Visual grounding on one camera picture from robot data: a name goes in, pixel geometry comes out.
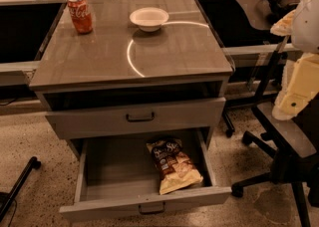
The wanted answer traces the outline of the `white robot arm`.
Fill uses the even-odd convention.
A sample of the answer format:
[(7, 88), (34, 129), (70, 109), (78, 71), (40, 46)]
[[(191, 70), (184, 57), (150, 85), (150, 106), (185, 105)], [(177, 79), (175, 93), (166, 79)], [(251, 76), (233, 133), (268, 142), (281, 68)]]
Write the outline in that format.
[(319, 0), (301, 0), (297, 8), (276, 22), (270, 32), (290, 36), (302, 51), (297, 61), (287, 61), (272, 116), (288, 120), (303, 111), (319, 93)]

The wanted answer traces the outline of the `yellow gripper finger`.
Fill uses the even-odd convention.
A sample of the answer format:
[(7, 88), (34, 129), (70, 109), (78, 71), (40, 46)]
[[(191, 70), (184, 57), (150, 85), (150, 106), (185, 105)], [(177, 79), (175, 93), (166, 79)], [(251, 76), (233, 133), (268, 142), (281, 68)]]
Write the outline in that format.
[(319, 55), (304, 53), (297, 61), (286, 62), (272, 116), (288, 120), (303, 111), (319, 93)]
[(295, 11), (292, 10), (283, 18), (272, 25), (270, 33), (276, 36), (288, 36), (292, 34), (292, 24)]

